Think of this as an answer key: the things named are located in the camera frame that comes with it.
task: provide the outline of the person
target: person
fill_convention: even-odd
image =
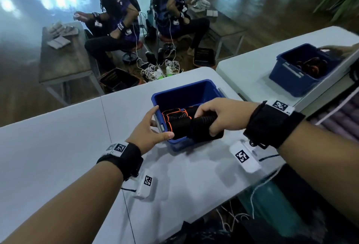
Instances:
[[[215,136],[224,129],[246,128],[258,105],[216,98],[201,105],[195,117],[215,111],[218,117],[209,128],[210,134]],[[134,145],[129,155],[146,154],[157,143],[174,137],[172,132],[151,130],[150,126],[155,126],[152,115],[157,109],[158,106],[149,110],[126,140]],[[359,145],[356,142],[301,121],[279,147],[278,153],[313,189],[353,223],[359,224]],[[42,206],[2,244],[92,243],[120,191],[126,169],[125,165],[119,169],[110,161],[98,162]],[[263,233],[261,226],[254,228],[257,235]],[[244,237],[250,239],[243,231],[233,231],[231,237],[239,237],[233,243],[239,240],[254,243],[243,241]],[[267,238],[262,243],[285,243],[270,239],[273,240]]]
[[[84,13],[77,11],[77,18],[83,21],[91,31],[90,39],[85,48],[100,67],[105,71],[115,68],[106,51],[130,50],[136,47],[140,39],[138,9],[131,0],[100,0],[102,10],[99,13]]]
[[[188,5],[193,0],[154,0],[156,24],[158,31],[169,39],[177,39],[187,34],[195,33],[195,37],[187,51],[194,56],[194,50],[209,29],[207,18],[190,20],[186,14]]]

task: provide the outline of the blue storage box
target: blue storage box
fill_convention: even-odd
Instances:
[[[168,131],[162,112],[175,108],[184,109],[190,106],[200,105],[216,97],[224,96],[216,88],[213,81],[209,79],[155,93],[151,100],[154,106],[159,105],[159,109],[155,114],[157,124],[159,125],[158,128],[164,132]],[[174,138],[169,140],[168,143],[173,151],[180,151],[195,144],[192,139],[187,137],[182,137],[177,140]]]
[[[328,62],[326,74],[319,79],[312,78],[292,65],[298,61],[306,62],[315,57],[319,57]],[[315,84],[330,74],[340,62],[341,60],[339,58],[332,58],[311,44],[303,44],[279,54],[277,56],[277,63],[269,75],[269,78],[292,96],[301,97],[311,90]]]

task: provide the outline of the wooden floor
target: wooden floor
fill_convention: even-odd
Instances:
[[[139,0],[143,9],[148,8],[148,1]],[[321,0],[209,1],[247,29],[240,53],[249,52],[332,25],[341,26],[352,32],[359,33],[359,22],[356,13],[344,16],[334,24],[330,23],[332,15],[328,12],[323,11],[313,15],[312,11]],[[209,39],[205,39],[204,43],[214,48],[214,43],[211,43]],[[189,42],[184,41],[181,43],[176,58],[181,62],[181,68],[184,70],[193,68],[192,58],[185,54],[188,46]],[[0,53],[4,48],[11,49],[11,46],[5,47],[1,45]],[[143,58],[145,58],[145,51],[145,49],[142,49],[140,52],[140,56]],[[120,52],[115,52],[114,57],[118,66],[124,67],[119,60],[121,54]],[[62,105],[57,100],[39,86],[37,82],[37,64],[19,65],[8,59],[6,61],[0,60],[0,67],[0,126],[62,108]],[[71,97],[73,102],[80,102],[97,97],[97,93],[91,83],[83,80],[74,82],[71,85]]]

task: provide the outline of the bin handle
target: bin handle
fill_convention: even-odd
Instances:
[[[295,72],[293,69],[291,69],[289,66],[288,66],[288,63],[283,63],[283,66],[288,69],[290,72],[292,72],[294,75],[296,75],[298,78],[301,78],[303,77],[303,75],[300,75],[298,74],[297,72]]]
[[[157,128],[160,132],[164,132],[164,126],[163,124],[161,124],[158,120],[158,117],[157,117],[157,114],[154,114],[154,117],[155,117],[155,122],[157,124]]]

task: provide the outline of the white table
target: white table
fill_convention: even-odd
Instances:
[[[112,93],[101,97],[112,142],[128,137],[153,107],[154,93],[203,79],[212,80],[228,98],[241,100],[207,67]],[[226,131],[222,139],[182,153],[169,151],[167,143],[161,143],[144,155],[142,168],[149,168],[156,178],[153,193],[141,201],[124,191],[136,244],[167,239],[181,229],[183,221],[195,221],[284,164],[280,157],[271,158],[262,163],[261,171],[245,173],[228,151],[240,137],[239,131]],[[259,152],[259,158],[273,151]],[[129,180],[123,187],[136,185]]]
[[[345,74],[345,70],[322,82],[304,97],[293,97],[278,84],[269,79],[276,64],[276,57],[304,43],[316,47],[324,45],[351,46],[359,42],[359,36],[340,27],[327,27],[292,39],[256,49],[254,51],[223,60],[218,64],[217,73],[248,101],[262,102],[278,99],[301,111],[329,89]]]
[[[110,144],[100,98],[0,128],[0,242]],[[94,243],[134,243],[123,192]]]

